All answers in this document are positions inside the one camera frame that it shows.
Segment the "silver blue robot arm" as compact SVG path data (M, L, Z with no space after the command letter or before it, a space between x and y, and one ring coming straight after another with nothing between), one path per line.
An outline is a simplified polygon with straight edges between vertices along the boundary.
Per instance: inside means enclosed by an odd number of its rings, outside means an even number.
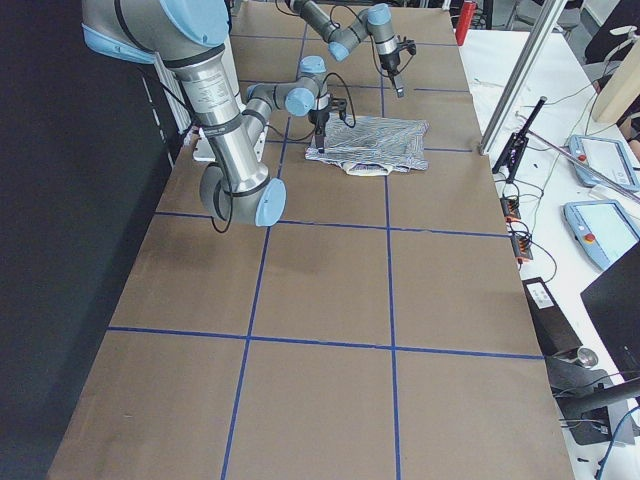
M286 188L270 176L255 146L274 110L304 116L327 106L323 59L304 58L293 82L253 86L240 108L223 63L229 35L224 2L85 1L82 13L90 49L136 63L160 58L183 86L215 158L200 183L209 214L260 227L277 223Z
M390 80L397 97L404 97L400 55L402 51L408 51L413 56L417 49L414 40L400 38L396 34L391 9L387 4L375 4L355 13L355 19L346 27L339 26L315 1L286 1L285 4L323 39L331 56L338 62L345 60L357 46L370 39L385 77Z

